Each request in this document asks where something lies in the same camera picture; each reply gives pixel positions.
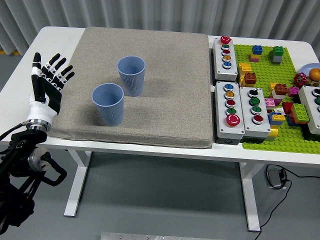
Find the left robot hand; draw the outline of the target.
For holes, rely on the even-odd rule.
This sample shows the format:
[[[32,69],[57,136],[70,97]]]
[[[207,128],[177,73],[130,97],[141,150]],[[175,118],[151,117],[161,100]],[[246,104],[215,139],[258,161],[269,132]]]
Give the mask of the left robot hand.
[[[32,62],[32,90],[29,99],[28,119],[51,122],[61,109],[62,90],[75,75],[70,65],[59,71],[67,59],[57,53],[46,64],[41,63],[41,54],[35,53]]]

